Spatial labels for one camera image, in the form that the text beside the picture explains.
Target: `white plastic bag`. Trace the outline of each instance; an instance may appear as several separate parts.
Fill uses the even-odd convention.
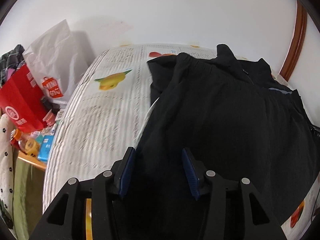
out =
[[[32,42],[23,57],[44,94],[61,108],[88,69],[66,20]]]

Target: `white fabric with black flowers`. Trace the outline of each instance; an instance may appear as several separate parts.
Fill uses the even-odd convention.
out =
[[[7,114],[0,119],[0,212],[7,227],[13,230],[13,155],[10,133],[14,129]]]

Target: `green cloth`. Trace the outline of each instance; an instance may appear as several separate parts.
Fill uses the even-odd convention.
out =
[[[18,240],[28,240],[42,216],[44,172],[17,159],[13,191],[13,220]]]

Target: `red paper bag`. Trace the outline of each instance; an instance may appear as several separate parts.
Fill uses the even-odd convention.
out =
[[[47,127],[42,121],[48,113],[41,103],[44,96],[26,64],[17,70],[0,89],[0,107],[23,132]]]

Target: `bed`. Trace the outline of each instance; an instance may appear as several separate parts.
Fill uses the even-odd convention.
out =
[[[146,62],[180,52],[205,59],[216,56],[213,49],[144,44],[111,48],[95,59],[73,93],[55,135],[44,180],[43,212],[68,179],[92,179],[122,159],[127,147],[136,146],[152,111],[152,79]],[[280,75],[273,76],[288,85]],[[300,239],[311,213],[317,212],[319,187],[320,175],[282,225],[288,239]]]

